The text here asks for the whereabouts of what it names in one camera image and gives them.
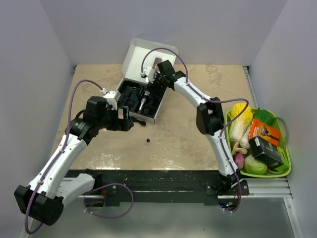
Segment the white clipper kit box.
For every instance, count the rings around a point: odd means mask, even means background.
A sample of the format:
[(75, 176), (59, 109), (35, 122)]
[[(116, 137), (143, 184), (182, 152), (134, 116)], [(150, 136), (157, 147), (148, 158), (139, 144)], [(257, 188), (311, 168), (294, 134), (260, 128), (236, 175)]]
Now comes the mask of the white clipper kit box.
[(117, 87), (120, 92), (118, 102), (120, 113), (123, 112), (122, 108), (126, 106), (129, 108), (131, 117), (152, 124), (156, 123), (166, 90), (163, 88), (154, 93), (149, 92), (147, 90), (149, 78), (141, 76), (141, 69), (144, 72), (158, 73), (158, 63), (168, 60), (174, 64), (175, 54), (166, 49), (178, 53), (178, 48), (175, 46), (139, 38), (131, 40), (121, 68), (123, 78)]

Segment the black silver hair clipper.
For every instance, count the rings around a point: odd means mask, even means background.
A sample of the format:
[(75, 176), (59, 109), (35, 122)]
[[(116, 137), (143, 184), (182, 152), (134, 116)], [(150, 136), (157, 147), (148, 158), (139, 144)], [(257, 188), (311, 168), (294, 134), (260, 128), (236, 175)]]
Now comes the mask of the black silver hair clipper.
[(139, 114), (142, 112), (143, 107), (144, 107), (144, 105), (145, 105), (145, 103), (146, 103), (147, 98), (148, 98), (149, 95), (150, 95), (150, 92), (149, 92), (148, 90), (146, 90), (146, 91), (144, 92), (143, 97), (142, 97), (141, 102), (140, 102), (140, 106), (139, 106), (139, 109), (138, 109), (138, 113), (139, 113)]

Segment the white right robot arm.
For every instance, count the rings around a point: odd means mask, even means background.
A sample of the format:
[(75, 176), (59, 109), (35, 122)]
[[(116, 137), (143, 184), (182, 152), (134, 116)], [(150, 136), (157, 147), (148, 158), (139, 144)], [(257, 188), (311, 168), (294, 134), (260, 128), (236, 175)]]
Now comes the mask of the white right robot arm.
[(155, 87), (173, 89), (196, 108), (196, 126), (209, 141), (218, 163), (222, 181), (220, 188), (227, 195), (233, 194), (241, 185), (242, 176), (226, 143), (220, 99), (204, 94), (190, 82), (188, 75), (175, 71), (168, 60), (158, 64), (158, 73), (154, 75), (152, 84)]

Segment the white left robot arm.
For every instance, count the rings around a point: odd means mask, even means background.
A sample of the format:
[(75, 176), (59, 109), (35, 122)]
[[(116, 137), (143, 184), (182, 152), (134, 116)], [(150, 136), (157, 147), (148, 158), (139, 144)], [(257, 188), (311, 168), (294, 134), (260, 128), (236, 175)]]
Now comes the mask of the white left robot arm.
[(124, 106), (123, 118), (119, 118), (115, 103), (110, 98), (92, 96), (85, 109), (69, 122), (60, 145), (39, 174), (27, 186), (17, 187), (14, 197), (26, 218), (51, 226), (60, 218), (64, 207), (79, 195), (101, 192), (102, 176), (90, 169), (80, 173), (69, 186), (60, 184), (100, 130), (129, 131), (133, 127), (129, 108)]

